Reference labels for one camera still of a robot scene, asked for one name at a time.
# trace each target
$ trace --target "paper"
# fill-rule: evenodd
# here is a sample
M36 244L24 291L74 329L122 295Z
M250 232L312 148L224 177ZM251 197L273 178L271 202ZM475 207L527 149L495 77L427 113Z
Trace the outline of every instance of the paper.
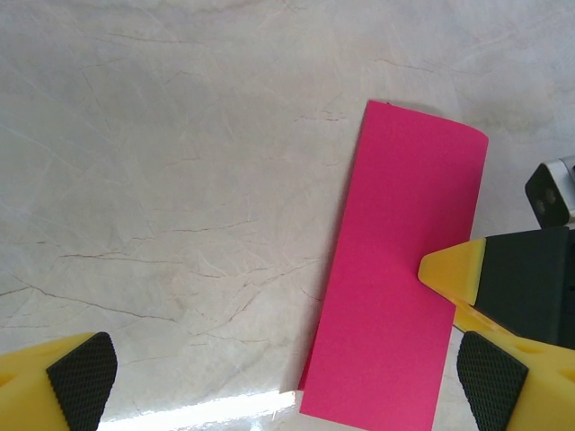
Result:
M367 104L302 413L431 429L454 306L417 271L425 254L469 240L487 141L446 119Z

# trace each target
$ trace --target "white marble countertop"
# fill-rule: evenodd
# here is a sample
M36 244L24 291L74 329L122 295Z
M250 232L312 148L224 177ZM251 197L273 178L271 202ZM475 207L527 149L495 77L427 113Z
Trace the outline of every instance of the white marble countertop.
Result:
M473 236L536 228L525 181L575 153L573 8L0 0L0 349L108 331L101 430L343 429L293 389L367 99L488 134ZM437 430L475 429L460 338Z

